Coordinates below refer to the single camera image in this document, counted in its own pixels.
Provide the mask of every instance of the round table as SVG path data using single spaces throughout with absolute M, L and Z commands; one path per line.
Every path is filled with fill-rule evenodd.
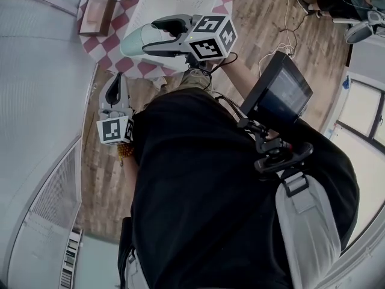
M 78 26 L 81 24 L 87 0 L 81 0 L 78 10 Z M 128 58 L 120 52 L 127 25 L 139 0 L 117 0 L 112 21 L 106 37 L 80 36 L 84 50 L 103 69 L 113 73 L 123 72 L 130 78 L 156 78 L 177 73 L 166 67 L 157 66 L 134 58 Z M 213 13 L 232 14 L 233 0 L 217 0 Z

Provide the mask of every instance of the wooden floor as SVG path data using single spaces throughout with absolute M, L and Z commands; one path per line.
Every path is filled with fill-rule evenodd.
M 233 20 L 239 39 L 233 51 L 255 74 L 259 72 L 258 62 L 262 57 L 279 43 L 288 44 L 286 33 L 279 33 L 285 27 L 286 3 L 287 0 L 234 0 Z M 298 26 L 303 16 L 295 0 L 289 0 L 288 28 Z M 347 59 L 348 45 L 343 39 L 344 30 L 344 25 L 310 16 L 297 31 L 298 46 L 294 62 L 314 91 L 304 119 L 316 129 L 321 128 L 334 101 Z M 294 36 L 291 33 L 290 36 L 295 46 Z M 263 60 L 262 70 L 269 60 L 270 57 Z M 95 91 L 87 110 L 81 177 L 83 203 L 76 224 L 86 232 L 117 241 L 120 222 L 129 213 L 129 198 L 116 149 L 101 145 L 96 130 L 99 91 L 110 76 L 108 72 L 98 71 Z M 213 83 L 219 92 L 239 104 L 242 102 L 222 71 L 214 75 Z M 131 81 L 130 91 L 137 109 L 156 94 L 151 82 L 145 80 Z

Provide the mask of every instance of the shoe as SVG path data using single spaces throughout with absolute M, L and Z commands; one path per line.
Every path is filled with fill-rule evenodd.
M 303 11 L 306 13 L 306 15 L 309 15 L 310 12 L 312 11 L 309 11 L 309 3 L 307 3 L 305 0 L 297 0 L 298 4 L 300 5 L 300 7 L 303 9 Z

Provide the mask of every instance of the black shorts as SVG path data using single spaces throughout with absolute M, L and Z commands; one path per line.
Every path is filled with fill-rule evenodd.
M 351 0 L 317 0 L 321 11 L 330 13 L 332 18 L 361 20 Z

